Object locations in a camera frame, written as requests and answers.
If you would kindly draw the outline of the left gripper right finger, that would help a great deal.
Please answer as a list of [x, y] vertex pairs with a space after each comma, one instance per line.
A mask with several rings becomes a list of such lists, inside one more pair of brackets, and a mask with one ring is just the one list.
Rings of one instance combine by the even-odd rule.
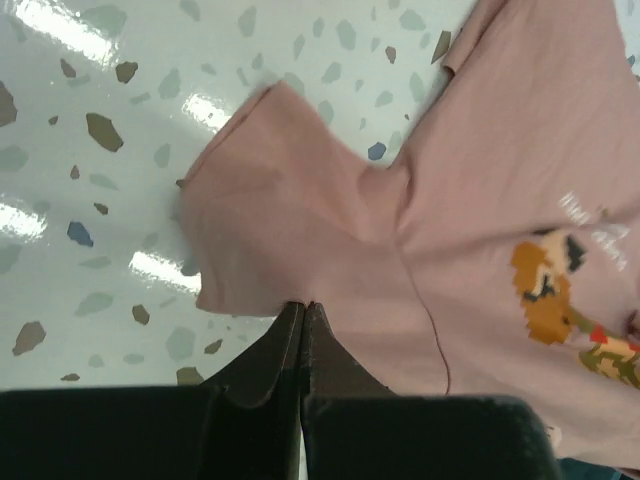
[[559, 479], [533, 410], [510, 396], [398, 396], [337, 341], [311, 304], [301, 344], [311, 479]]

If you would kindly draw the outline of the dusty pink printed t-shirt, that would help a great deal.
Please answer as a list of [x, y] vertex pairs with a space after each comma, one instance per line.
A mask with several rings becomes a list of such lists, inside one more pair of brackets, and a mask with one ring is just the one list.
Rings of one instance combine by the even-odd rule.
[[526, 401], [561, 457], [639, 472], [639, 89], [611, 1], [480, 1], [396, 159], [291, 87], [190, 168], [200, 309], [318, 302], [398, 394]]

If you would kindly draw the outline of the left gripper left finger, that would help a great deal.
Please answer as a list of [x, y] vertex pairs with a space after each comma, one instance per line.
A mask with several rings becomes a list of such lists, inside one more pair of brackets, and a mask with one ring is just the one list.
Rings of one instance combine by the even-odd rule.
[[5, 479], [295, 479], [305, 308], [196, 386], [6, 391]]

